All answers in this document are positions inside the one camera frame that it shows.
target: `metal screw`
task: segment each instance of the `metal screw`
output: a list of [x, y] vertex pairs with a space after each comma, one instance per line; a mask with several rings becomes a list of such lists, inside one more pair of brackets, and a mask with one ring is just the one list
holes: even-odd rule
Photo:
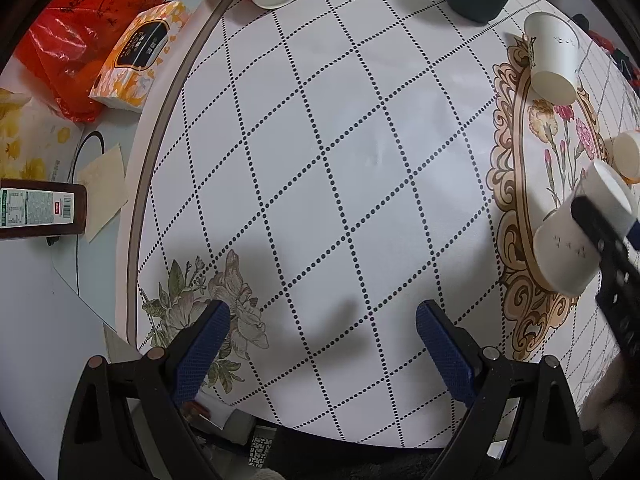
[[164, 348], [155, 346], [146, 353], [146, 356], [153, 361], [155, 361], [156, 359], [161, 359], [162, 357], [164, 357]]
[[97, 368], [102, 364], [102, 356], [94, 355], [87, 361], [87, 364], [89, 365], [89, 368]]
[[500, 357], [500, 351], [494, 346], [485, 346], [482, 349], [482, 355], [487, 359], [491, 359], [491, 361], [495, 361]]
[[545, 363], [552, 368], [558, 368], [560, 366], [560, 361], [558, 361], [555, 355], [545, 355]]

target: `red plastic bag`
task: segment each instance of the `red plastic bag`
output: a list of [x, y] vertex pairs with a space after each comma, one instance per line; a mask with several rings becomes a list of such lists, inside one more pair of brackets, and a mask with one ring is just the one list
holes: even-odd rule
[[94, 121], [104, 105], [89, 99], [104, 60], [129, 23], [164, 0], [52, 0], [15, 49], [55, 95], [62, 114]]

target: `white tablecloth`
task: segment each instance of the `white tablecloth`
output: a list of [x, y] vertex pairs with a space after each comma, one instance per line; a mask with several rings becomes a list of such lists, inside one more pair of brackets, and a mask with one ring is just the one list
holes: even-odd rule
[[139, 348], [220, 298], [232, 331], [205, 391], [309, 433], [438, 447], [465, 409], [415, 331], [433, 298], [481, 346], [556, 355], [580, 403], [615, 351], [598, 282], [579, 301], [545, 290], [531, 237], [638, 101], [581, 31], [578, 101], [530, 91], [538, 10], [566, 19], [544, 0], [482, 27], [444, 0], [233, 3], [155, 160]]

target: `barcode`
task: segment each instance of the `barcode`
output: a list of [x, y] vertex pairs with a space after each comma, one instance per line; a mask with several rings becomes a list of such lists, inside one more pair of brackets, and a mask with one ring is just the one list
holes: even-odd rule
[[62, 218], [71, 218], [71, 199], [62, 199]]

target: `black label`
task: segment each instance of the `black label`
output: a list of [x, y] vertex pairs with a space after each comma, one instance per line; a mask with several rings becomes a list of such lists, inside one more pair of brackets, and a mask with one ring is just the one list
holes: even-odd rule
[[117, 57], [116, 68], [146, 70], [160, 54], [167, 42], [169, 25], [164, 20], [143, 23], [131, 35]]

